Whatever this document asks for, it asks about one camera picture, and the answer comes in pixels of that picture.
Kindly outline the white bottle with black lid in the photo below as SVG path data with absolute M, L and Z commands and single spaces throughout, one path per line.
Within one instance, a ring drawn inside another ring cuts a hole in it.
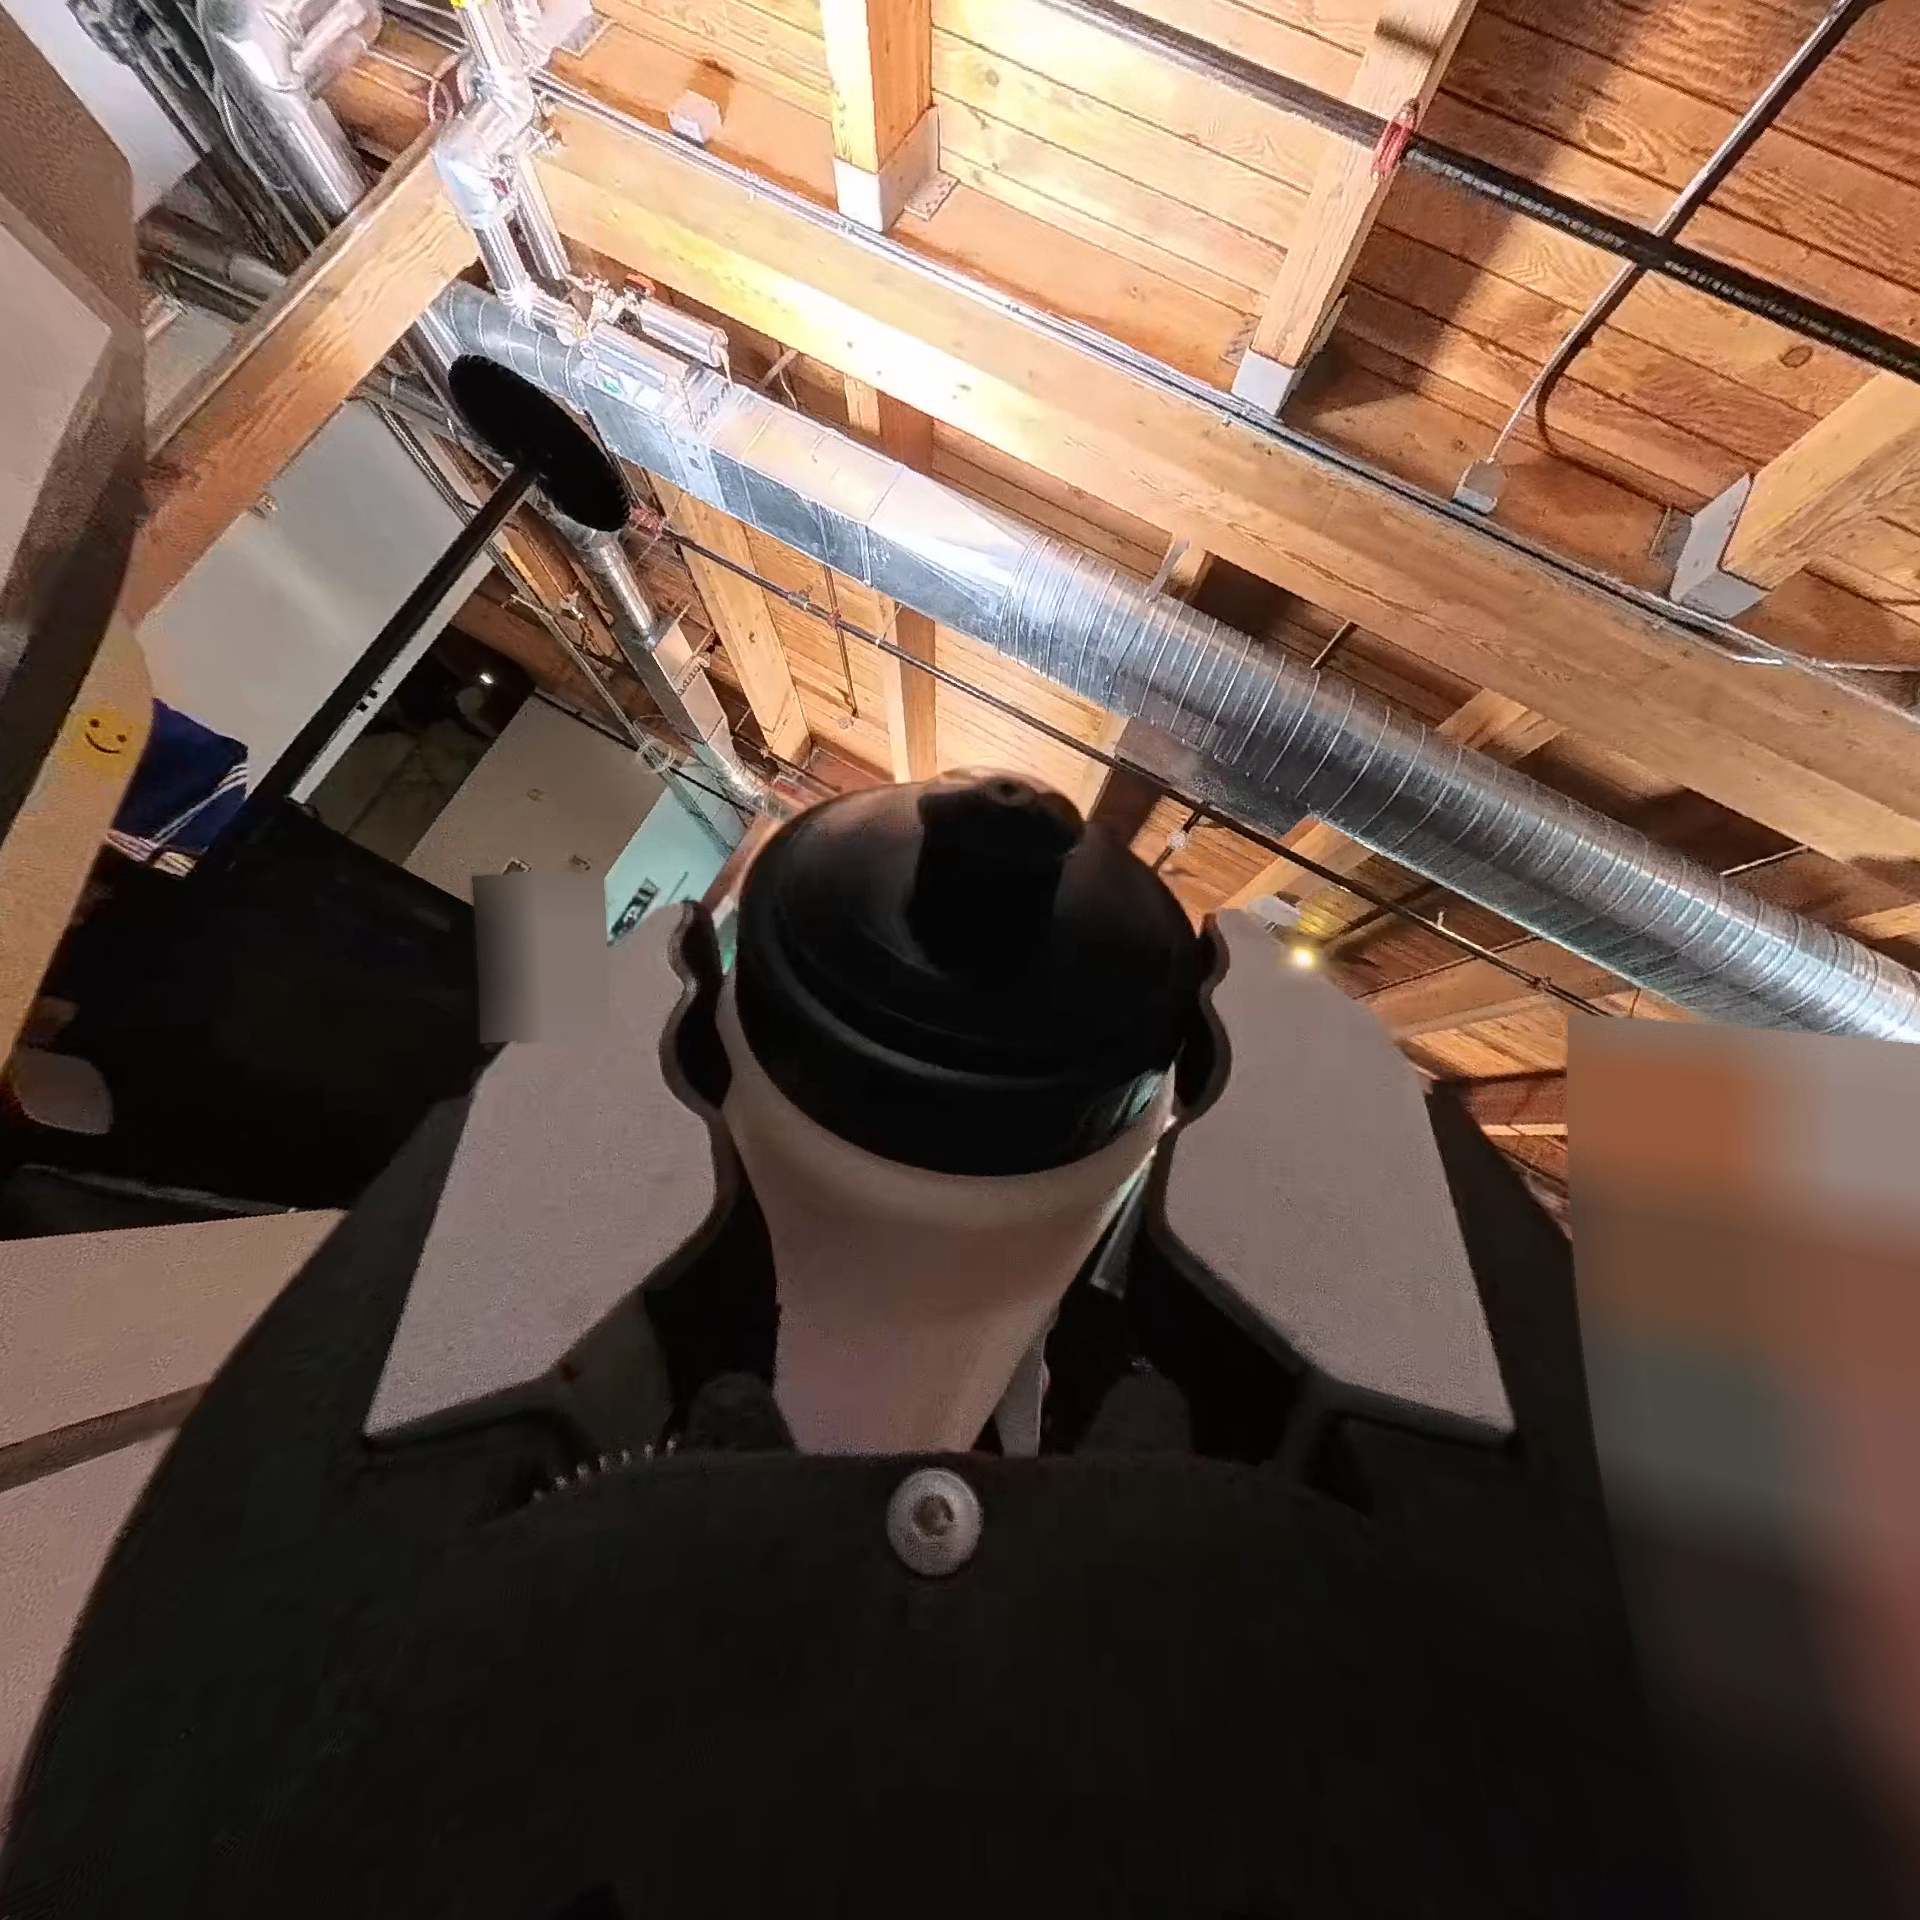
M 1144 1169 L 1199 1022 L 1179 898 L 1058 785 L 795 810 L 734 898 L 723 1125 L 797 1454 L 965 1454 Z

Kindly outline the blue jacket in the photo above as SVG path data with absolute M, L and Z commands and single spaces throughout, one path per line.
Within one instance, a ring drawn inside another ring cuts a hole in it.
M 110 820 L 110 849 L 184 880 L 242 810 L 246 749 L 155 698 L 155 730 Z

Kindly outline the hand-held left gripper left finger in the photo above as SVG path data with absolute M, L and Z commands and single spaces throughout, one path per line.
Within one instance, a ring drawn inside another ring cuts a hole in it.
M 568 1043 L 508 1043 L 476 1081 L 367 1442 L 550 1408 L 576 1442 L 673 1423 L 664 1289 L 723 1223 L 729 1062 L 708 906 L 655 906 L 606 945 L 606 1018 Z

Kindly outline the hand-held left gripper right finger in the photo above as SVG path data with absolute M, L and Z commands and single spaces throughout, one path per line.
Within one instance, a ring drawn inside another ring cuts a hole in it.
M 1297 1375 L 1297 1423 L 1512 1442 L 1512 1392 L 1428 1123 L 1391 1029 L 1222 906 L 1203 1029 L 1215 1077 L 1154 1200 L 1167 1252 Z

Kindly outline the long silver spiral duct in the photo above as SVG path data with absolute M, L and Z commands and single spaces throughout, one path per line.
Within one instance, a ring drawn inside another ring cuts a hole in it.
M 1901 959 L 1332 682 L 1215 613 L 616 326 L 545 331 L 449 280 L 438 353 L 514 367 L 655 483 L 1167 738 L 1156 782 L 1281 840 L 1295 820 L 1724 1022 L 1920 1034 Z

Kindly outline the black floor lamp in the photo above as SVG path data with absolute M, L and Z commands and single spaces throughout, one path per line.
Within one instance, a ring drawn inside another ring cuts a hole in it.
M 379 692 L 379 680 L 405 659 L 406 640 L 428 634 L 435 611 L 451 593 L 476 554 L 489 554 L 491 530 L 545 491 L 565 519 L 591 530 L 622 530 L 635 502 L 606 446 L 532 376 L 463 353 L 449 367 L 449 398 L 468 438 L 508 463 L 508 483 L 489 509 L 451 530 L 451 544 L 428 562 L 428 579 L 405 593 L 405 611 L 370 634 L 370 645 L 347 665 L 347 680 L 317 698 L 299 738 L 277 753 L 236 810 L 236 834 L 297 801 L 299 772 L 323 753 L 323 743 L 350 725 L 350 713 Z

